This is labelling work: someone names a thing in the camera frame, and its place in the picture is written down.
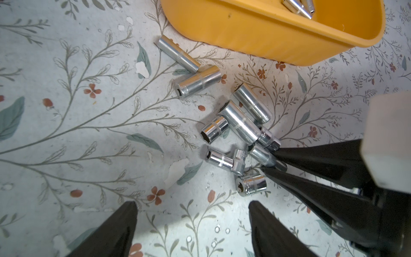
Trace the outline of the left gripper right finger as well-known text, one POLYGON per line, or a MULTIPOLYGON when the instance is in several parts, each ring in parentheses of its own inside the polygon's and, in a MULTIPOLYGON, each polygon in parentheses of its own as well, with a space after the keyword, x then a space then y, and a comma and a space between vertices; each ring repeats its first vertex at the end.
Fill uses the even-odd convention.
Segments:
POLYGON ((258 201, 249 203, 252 244, 256 257, 314 257, 316 254, 294 236, 258 201))

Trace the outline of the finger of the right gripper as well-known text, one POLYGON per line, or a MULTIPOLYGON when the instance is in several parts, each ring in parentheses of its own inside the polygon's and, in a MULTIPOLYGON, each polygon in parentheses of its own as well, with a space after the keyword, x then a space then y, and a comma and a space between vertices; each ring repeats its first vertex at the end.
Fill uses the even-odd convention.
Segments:
POLYGON ((360 155, 361 143, 361 139, 356 139, 306 148, 281 148, 274 156, 345 188, 362 188, 372 177, 360 155))
POLYGON ((288 190, 314 212, 341 238, 374 246, 380 211, 371 200, 298 177, 272 167, 262 167, 265 175, 288 190))

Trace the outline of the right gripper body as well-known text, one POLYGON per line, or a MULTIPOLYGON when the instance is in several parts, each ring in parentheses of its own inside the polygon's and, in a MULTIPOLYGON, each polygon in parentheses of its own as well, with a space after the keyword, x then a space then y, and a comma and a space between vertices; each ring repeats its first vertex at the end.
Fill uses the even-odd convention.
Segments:
POLYGON ((380 211, 377 240, 374 246, 350 241, 350 246, 366 257, 399 257, 407 255, 405 241, 411 238, 411 195, 379 187, 360 189, 380 211))

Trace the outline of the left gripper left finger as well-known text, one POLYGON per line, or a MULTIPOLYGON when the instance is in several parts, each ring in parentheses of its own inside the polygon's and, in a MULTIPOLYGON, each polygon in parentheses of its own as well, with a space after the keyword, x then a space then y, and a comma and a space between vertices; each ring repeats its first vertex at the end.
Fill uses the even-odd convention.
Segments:
POLYGON ((125 202, 68 256, 127 257, 137 226, 137 216, 137 204, 134 201, 125 202))

